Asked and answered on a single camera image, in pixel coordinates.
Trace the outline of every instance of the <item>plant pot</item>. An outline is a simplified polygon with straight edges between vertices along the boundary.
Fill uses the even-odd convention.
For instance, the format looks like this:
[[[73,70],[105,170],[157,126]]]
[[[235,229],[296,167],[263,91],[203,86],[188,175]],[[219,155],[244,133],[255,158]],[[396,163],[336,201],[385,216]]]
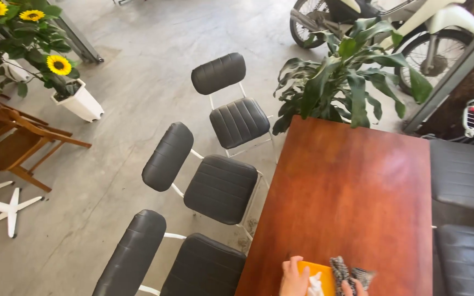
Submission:
[[[104,114],[104,110],[102,106],[94,99],[94,97],[85,89],[85,83],[80,79],[76,79],[76,81],[81,84],[80,89],[74,94],[74,96],[70,96],[69,98],[64,99],[61,102],[58,102],[54,95],[56,92],[50,96],[52,101],[56,103],[56,105],[62,105],[63,107],[69,109],[72,113],[78,115],[80,118],[87,120],[89,122],[93,122],[101,118],[102,114]]]

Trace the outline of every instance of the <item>tire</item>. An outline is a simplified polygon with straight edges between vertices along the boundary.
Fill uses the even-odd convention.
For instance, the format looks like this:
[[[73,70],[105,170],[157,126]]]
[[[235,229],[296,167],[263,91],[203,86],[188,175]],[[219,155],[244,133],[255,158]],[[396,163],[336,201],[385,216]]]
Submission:
[[[466,47],[469,46],[469,44],[473,40],[473,36],[466,32],[463,32],[460,30],[450,30],[450,29],[439,31],[438,38],[457,40],[461,42],[462,44],[464,44]],[[414,49],[416,49],[416,47],[418,47],[420,44],[424,44],[425,42],[428,42],[429,39],[430,39],[430,34],[424,34],[424,35],[420,35],[419,37],[411,41],[411,43],[407,44],[404,50],[401,51],[405,59],[407,59],[407,57],[411,54],[411,52]],[[412,95],[411,87],[404,80],[402,69],[403,67],[395,67],[394,73],[395,75],[399,77],[399,86],[402,89],[402,91],[408,95]]]
[[[294,9],[297,11],[300,11],[300,9],[303,7],[303,4],[305,4],[308,1],[310,0],[298,0],[294,5]],[[325,41],[322,41],[322,40],[315,40],[312,44],[305,47],[304,46],[305,40],[302,40],[302,38],[299,36],[297,32],[297,22],[293,21],[292,19],[290,19],[290,33],[292,34],[292,38],[294,38],[294,41],[296,42],[296,44],[298,44],[303,49],[314,49],[325,43]]]

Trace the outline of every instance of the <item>leafy green plant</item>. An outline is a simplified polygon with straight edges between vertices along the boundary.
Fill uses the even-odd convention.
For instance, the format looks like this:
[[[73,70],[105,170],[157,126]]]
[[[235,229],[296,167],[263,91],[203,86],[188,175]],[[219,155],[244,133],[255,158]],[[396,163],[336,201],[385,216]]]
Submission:
[[[0,76],[4,80],[0,89],[10,83],[16,83],[18,95],[25,97],[28,92],[27,84],[38,79],[48,88],[56,89],[61,98],[74,95],[74,85],[68,85],[64,76],[76,79],[80,77],[74,68],[75,63],[63,57],[71,48],[66,44],[66,34],[59,27],[51,23],[58,18],[62,9],[50,5],[46,0],[11,0],[9,4],[0,2]],[[29,71],[29,81],[19,81],[10,71],[6,71],[4,64],[13,64],[9,60],[23,58],[37,71]]]
[[[370,127],[366,102],[374,107],[377,120],[381,119],[382,110],[381,103],[365,90],[365,81],[391,97],[398,116],[403,118],[405,105],[388,84],[397,85],[398,77],[381,71],[382,67],[408,67],[414,100],[418,104],[424,103],[432,91],[431,84],[409,66],[401,53],[387,54],[379,44],[368,44],[376,35],[385,32],[391,32],[395,45],[400,43],[402,37],[394,33],[392,25],[387,21],[377,22],[375,18],[357,20],[350,34],[341,40],[328,30],[310,34],[306,44],[316,37],[324,39],[329,48],[328,56],[321,63],[292,58],[281,68],[274,97],[277,91],[290,86],[279,97],[285,103],[279,110],[280,118],[273,126],[273,134],[285,132],[296,114],[303,119],[310,116],[350,123],[352,128]],[[360,70],[363,64],[372,63],[381,67]]]

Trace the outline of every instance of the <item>black cushion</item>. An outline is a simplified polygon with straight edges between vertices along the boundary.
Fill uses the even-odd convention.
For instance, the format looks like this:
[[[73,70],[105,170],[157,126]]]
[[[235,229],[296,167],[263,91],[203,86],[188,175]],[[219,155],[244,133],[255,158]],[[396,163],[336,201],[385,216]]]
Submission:
[[[142,171],[142,180],[158,192],[170,188],[193,147],[193,134],[182,122],[175,122],[160,140]]]
[[[435,239],[449,296],[474,296],[474,227],[444,225]]]
[[[209,95],[241,82],[245,76],[244,57],[231,53],[195,68],[191,73],[191,82],[197,92]]]
[[[241,98],[219,107],[210,121],[223,148],[231,149],[266,134],[270,122],[253,98]]]
[[[474,145],[431,140],[435,200],[474,209]]]
[[[184,240],[161,296],[233,296],[246,255],[193,233]]]
[[[166,220],[143,210],[135,215],[94,288],[93,296],[134,296],[155,257]]]
[[[207,156],[184,193],[184,204],[221,223],[239,224],[257,176],[249,164],[220,155]]]

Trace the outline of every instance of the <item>white tissue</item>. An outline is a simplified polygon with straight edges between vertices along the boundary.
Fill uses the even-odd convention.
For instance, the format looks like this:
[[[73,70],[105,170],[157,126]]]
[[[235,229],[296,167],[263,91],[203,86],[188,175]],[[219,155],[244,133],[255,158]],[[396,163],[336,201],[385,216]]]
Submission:
[[[318,272],[313,277],[310,277],[310,285],[306,291],[306,296],[324,296],[321,288],[321,272]]]

